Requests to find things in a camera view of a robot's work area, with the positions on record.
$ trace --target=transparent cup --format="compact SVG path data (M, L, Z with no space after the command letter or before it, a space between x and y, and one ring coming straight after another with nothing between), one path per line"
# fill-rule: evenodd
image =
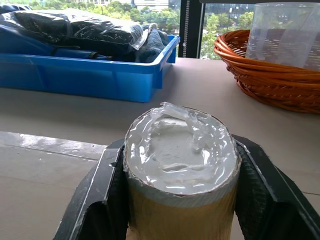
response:
M246 58L320 71L320 3L255 5Z

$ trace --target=orange wicker basket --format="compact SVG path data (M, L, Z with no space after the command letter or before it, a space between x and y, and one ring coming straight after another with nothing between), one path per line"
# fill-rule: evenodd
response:
M267 105L320 114L320 71L245 58L249 33L227 32L214 43L241 90Z

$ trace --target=tabletop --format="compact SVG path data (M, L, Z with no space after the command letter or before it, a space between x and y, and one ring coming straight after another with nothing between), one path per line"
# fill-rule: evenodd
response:
M178 58L148 103L1 88L0 131L108 145L161 102L209 113L232 134L261 145L320 213L320 116L257 102L241 92L222 61ZM64 207L70 197L68 192ZM232 239L241 238L234 233Z

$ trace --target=cylindrical container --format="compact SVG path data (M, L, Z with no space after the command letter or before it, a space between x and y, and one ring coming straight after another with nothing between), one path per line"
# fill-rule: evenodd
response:
M123 161L138 240L230 239L241 158L218 119L163 103L132 123Z
M320 71L320 3L255 5L246 58Z

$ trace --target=blue bin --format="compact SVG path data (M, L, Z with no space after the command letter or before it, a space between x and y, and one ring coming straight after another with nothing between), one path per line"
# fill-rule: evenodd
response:
M0 53L0 87L148 102L176 62L179 36L152 63Z

